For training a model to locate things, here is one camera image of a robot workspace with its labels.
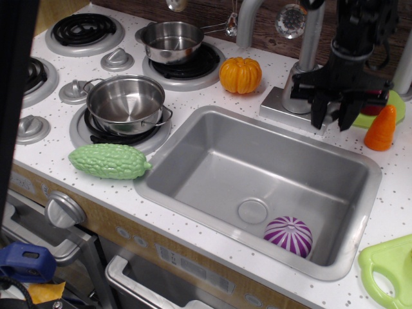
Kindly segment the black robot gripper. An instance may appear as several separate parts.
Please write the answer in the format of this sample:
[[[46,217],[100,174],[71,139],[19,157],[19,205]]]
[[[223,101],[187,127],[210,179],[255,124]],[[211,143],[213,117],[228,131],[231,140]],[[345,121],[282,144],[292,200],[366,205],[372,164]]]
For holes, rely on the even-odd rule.
[[[351,127],[364,106],[386,105],[392,83],[364,71],[368,58],[369,55],[352,57],[333,49],[322,68],[293,75],[290,97],[312,105],[312,126],[322,127],[331,102],[341,102],[340,131]]]

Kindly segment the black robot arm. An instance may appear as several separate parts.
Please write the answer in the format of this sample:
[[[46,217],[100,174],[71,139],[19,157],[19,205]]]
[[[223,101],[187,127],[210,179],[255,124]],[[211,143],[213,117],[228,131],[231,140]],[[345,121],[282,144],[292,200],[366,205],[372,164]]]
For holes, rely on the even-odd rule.
[[[388,60],[372,66],[376,46],[389,50],[388,38],[399,22],[397,1],[338,1],[337,28],[327,63],[320,69],[292,77],[291,98],[311,105],[311,125],[322,127],[328,104],[338,102],[342,131],[354,123],[366,106],[387,104],[392,81],[365,72],[382,69]]]

